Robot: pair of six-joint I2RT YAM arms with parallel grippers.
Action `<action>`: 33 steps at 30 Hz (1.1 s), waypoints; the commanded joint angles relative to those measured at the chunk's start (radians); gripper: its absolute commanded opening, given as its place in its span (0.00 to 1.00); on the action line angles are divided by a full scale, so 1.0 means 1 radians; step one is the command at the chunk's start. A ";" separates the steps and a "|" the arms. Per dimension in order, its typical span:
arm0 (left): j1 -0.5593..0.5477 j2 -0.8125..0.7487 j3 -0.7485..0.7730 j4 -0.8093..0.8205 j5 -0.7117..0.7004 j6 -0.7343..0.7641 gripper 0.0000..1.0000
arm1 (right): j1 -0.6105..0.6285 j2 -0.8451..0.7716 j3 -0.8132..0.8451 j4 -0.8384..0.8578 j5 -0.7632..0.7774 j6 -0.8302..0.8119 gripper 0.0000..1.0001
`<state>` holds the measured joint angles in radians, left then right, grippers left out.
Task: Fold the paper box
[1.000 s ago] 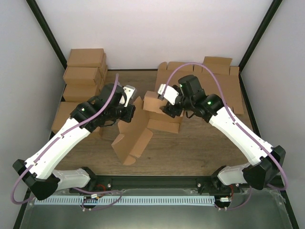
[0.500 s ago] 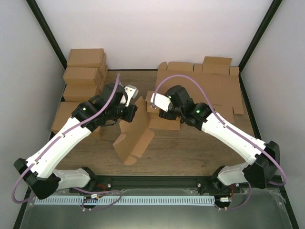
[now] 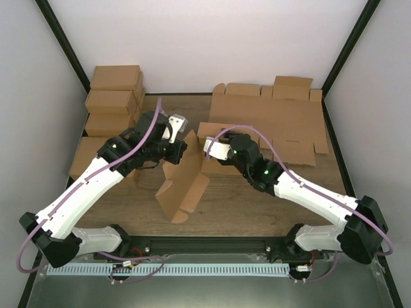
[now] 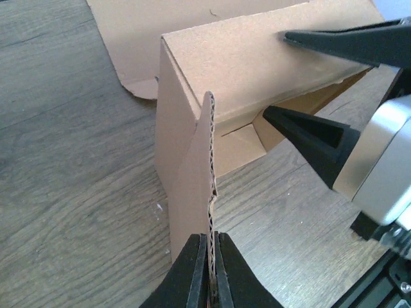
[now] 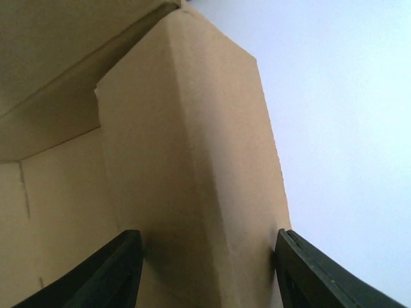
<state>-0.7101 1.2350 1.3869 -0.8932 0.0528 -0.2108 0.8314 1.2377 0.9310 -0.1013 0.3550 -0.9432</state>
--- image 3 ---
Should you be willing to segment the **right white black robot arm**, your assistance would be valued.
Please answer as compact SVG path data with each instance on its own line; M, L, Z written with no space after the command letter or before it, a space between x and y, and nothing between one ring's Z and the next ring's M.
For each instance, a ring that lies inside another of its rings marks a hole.
M285 242L286 253L301 258L310 250L337 250L352 260L370 264L379 252L388 226L376 200L337 194L315 185L279 163L263 157L246 133L227 132L227 163L257 191L292 201L330 222L324 226L296 225Z

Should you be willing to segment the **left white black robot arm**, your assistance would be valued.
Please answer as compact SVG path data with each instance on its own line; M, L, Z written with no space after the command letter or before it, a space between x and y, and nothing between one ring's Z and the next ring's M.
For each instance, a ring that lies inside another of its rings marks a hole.
M80 218L112 187L145 162L165 160L177 165L186 150L177 138L188 121L181 115L145 112L133 128L107 139L86 170L52 204L19 223L49 264L59 268L88 253L111 253L117 259L131 252L131 238L117 224L105 228L77 228Z

